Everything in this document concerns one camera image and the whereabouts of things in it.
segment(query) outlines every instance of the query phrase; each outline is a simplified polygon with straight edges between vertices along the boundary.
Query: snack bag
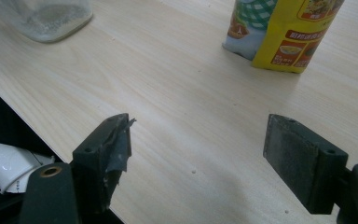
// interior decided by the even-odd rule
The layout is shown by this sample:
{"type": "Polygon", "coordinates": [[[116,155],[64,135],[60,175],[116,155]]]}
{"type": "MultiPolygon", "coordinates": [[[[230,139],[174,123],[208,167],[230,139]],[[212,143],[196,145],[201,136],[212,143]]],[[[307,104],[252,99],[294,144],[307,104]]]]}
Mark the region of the snack bag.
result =
{"type": "Polygon", "coordinates": [[[236,0],[223,47],[252,66],[301,73],[344,0],[236,0]]]}

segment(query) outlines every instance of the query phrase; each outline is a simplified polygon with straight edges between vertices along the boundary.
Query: yellow packaging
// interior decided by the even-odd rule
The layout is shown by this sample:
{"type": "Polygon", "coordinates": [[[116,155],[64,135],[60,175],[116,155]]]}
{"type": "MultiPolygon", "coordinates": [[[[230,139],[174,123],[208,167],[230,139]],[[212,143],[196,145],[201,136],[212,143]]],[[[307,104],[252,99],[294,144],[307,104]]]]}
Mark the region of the yellow packaging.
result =
{"type": "Polygon", "coordinates": [[[223,46],[245,58],[253,59],[254,67],[301,73],[310,63],[343,2],[344,0],[237,0],[223,46]],[[262,6],[268,8],[260,11],[262,6]],[[263,31],[261,26],[257,27],[258,24],[263,24],[260,15],[265,16],[264,20],[269,19],[267,31],[263,31]],[[255,35],[261,38],[259,46],[255,46],[255,35]],[[253,48],[246,47],[244,50],[240,44],[253,44],[253,48]]]}

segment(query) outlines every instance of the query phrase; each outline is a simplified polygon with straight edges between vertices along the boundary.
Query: black object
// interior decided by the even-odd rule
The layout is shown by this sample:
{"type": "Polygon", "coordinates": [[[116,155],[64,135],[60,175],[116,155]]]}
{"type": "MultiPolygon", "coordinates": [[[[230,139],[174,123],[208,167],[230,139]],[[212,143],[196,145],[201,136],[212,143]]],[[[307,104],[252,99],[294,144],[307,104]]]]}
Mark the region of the black object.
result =
{"type": "MultiPolygon", "coordinates": [[[[25,122],[1,98],[0,98],[0,143],[11,145],[14,147],[25,148],[35,153],[46,155],[46,156],[51,156],[53,154],[53,151],[34,133],[34,131],[27,124],[25,124],[25,122]]],[[[58,189],[61,185],[57,184],[53,186],[55,189],[58,189]]],[[[5,224],[19,223],[19,216],[20,216],[19,213],[21,211],[24,195],[25,194],[11,194],[11,193],[6,193],[4,195],[0,194],[0,223],[5,223],[5,224]]],[[[52,196],[48,194],[48,189],[47,191],[44,192],[43,196],[47,199],[46,200],[47,203],[52,202],[52,198],[51,198],[52,196]]],[[[65,207],[60,206],[60,202],[56,202],[51,207],[47,207],[45,204],[43,204],[43,201],[40,201],[38,202],[38,204],[35,204],[34,206],[37,207],[45,206],[44,212],[47,213],[53,212],[54,217],[58,217],[60,212],[64,212],[65,214],[68,215],[68,211],[65,210],[66,209],[65,207]]],[[[82,218],[83,223],[123,224],[123,222],[118,217],[116,217],[116,215],[111,210],[105,210],[104,212],[98,215],[93,215],[93,214],[87,215],[86,213],[86,214],[82,214],[82,216],[80,217],[82,218]]],[[[33,222],[33,223],[41,223],[43,221],[44,220],[42,214],[41,216],[39,216],[37,222],[33,222]]]]}
{"type": "MultiPolygon", "coordinates": [[[[51,149],[0,98],[0,143],[51,156],[51,149]]],[[[0,194],[0,223],[18,223],[23,194],[0,194]]]]}
{"type": "Polygon", "coordinates": [[[20,223],[112,223],[104,219],[112,213],[112,194],[127,169],[133,122],[128,114],[106,119],[73,152],[70,165],[53,163],[34,171],[20,223]]]}
{"type": "Polygon", "coordinates": [[[311,214],[331,214],[337,223],[358,223],[358,164],[348,154],[301,123],[269,115],[264,157],[311,214]]]}

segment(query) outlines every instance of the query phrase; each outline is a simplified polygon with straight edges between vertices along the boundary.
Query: white object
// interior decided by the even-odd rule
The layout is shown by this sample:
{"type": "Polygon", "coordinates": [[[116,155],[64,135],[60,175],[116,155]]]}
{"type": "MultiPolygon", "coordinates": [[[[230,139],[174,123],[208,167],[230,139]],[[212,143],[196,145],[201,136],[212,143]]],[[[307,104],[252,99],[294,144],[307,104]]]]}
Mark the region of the white object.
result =
{"type": "Polygon", "coordinates": [[[25,192],[29,175],[38,167],[53,162],[53,157],[48,158],[19,147],[0,144],[0,192],[25,192]]]}
{"type": "Polygon", "coordinates": [[[92,17],[89,0],[0,0],[0,16],[39,42],[60,40],[92,17]]]}

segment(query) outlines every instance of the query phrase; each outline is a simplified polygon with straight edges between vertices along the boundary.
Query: checkered pattern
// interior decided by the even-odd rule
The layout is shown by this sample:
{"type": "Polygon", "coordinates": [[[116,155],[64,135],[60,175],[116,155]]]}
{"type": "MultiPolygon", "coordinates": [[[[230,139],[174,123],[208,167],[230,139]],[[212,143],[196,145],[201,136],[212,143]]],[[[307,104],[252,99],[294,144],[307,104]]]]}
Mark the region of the checkered pattern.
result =
{"type": "Polygon", "coordinates": [[[237,0],[237,19],[257,30],[267,30],[269,18],[278,0],[237,0]]]}

